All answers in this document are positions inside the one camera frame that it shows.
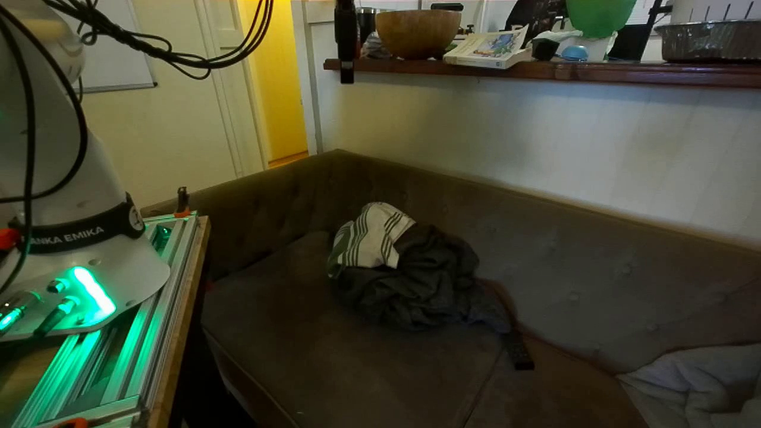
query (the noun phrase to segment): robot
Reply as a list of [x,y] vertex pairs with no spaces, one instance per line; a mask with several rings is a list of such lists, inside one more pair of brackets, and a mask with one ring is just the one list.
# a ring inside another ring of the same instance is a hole
[[170,263],[145,238],[74,80],[83,48],[39,0],[0,0],[0,339],[95,331],[155,294]]

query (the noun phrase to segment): cable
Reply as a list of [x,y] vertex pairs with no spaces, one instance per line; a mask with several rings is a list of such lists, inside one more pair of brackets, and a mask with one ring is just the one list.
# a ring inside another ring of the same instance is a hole
[[[30,199],[40,199],[40,197],[48,197],[58,189],[63,189],[80,168],[80,163],[85,161],[85,155],[89,155],[89,144],[91,144],[91,135],[89,135],[89,123],[85,123],[85,111],[83,106],[78,104],[78,95],[76,90],[68,86],[68,79],[67,74],[58,67],[54,57],[46,49],[46,46],[15,17],[10,15],[5,8],[2,9],[2,17],[16,25],[19,32],[23,32],[23,38],[46,57],[46,61],[49,63],[52,74],[58,76],[58,80],[63,82],[67,97],[72,100],[72,106],[74,106],[74,116],[76,116],[76,126],[78,126],[78,150],[76,150],[76,157],[68,166],[68,172],[54,182],[49,186],[48,189],[40,189],[40,193],[33,193]],[[0,197],[0,205],[10,205],[10,201],[21,201],[26,195],[15,195],[15,197]]]
[[273,0],[259,0],[244,38],[234,49],[217,57],[200,57],[190,53],[174,53],[174,46],[162,36],[116,25],[95,8],[95,0],[46,0],[46,4],[91,25],[91,31],[80,36],[80,43],[92,46],[99,36],[110,36],[134,49],[171,63],[190,79],[208,79],[215,68],[242,61],[259,48],[273,17]]
[[30,193],[33,193],[33,168],[35,168],[35,142],[39,142],[39,135],[35,135],[35,104],[33,104],[33,86],[30,86],[30,74],[26,68],[26,59],[21,54],[21,48],[13,32],[13,29],[8,25],[8,17],[10,12],[5,8],[0,8],[0,32],[5,38],[5,46],[21,74],[21,88],[23,88],[23,106],[26,106],[26,175],[23,175],[23,241],[21,241],[21,249],[19,249],[19,260],[13,268],[13,274],[2,280],[0,286],[0,294],[16,280],[16,276],[21,274],[23,268],[23,262],[29,257],[29,249],[30,249]]

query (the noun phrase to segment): brown couch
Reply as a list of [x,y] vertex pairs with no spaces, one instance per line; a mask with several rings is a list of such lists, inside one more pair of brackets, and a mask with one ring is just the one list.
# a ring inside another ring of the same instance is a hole
[[[374,326],[336,298],[338,225],[386,199],[464,238],[513,302],[535,371],[494,333]],[[211,216],[203,327],[259,425],[644,425],[615,374],[761,339],[761,255],[518,189],[328,151],[193,195]]]

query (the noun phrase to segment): green led light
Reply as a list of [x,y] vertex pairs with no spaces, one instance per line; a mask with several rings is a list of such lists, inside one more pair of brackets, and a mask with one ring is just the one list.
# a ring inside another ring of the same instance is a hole
[[95,280],[95,276],[89,268],[76,265],[76,268],[72,268],[72,274],[89,290],[89,294],[95,300],[99,317],[110,317],[116,312],[116,305],[105,294],[102,286]]
[[13,312],[8,312],[8,317],[2,317],[0,319],[0,331],[8,331],[8,327],[13,327],[19,319],[21,319],[21,309],[16,307],[16,309],[13,309]]

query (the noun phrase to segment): shelf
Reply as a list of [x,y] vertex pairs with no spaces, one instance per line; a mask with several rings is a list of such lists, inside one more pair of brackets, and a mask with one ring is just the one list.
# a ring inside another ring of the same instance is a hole
[[761,63],[615,63],[615,61],[522,61],[512,68],[473,68],[442,61],[357,59],[357,74],[486,76],[532,80],[585,80],[636,86],[761,88]]

